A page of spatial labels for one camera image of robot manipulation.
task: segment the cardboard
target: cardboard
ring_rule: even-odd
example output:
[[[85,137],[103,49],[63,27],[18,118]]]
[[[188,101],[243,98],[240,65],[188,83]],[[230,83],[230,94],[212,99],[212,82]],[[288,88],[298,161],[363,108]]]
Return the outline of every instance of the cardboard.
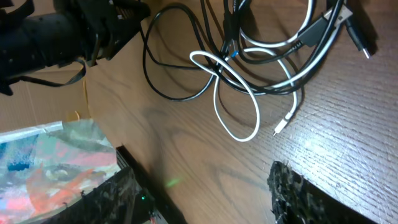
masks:
[[[24,0],[13,0],[13,11]],[[51,0],[35,0],[33,16],[55,12]],[[73,63],[63,68],[52,66],[30,74],[36,78],[65,83],[74,76],[81,65]],[[52,88],[33,83],[19,82],[11,85],[13,96],[0,95],[0,132],[51,123],[90,118],[88,105],[80,80],[69,86]]]

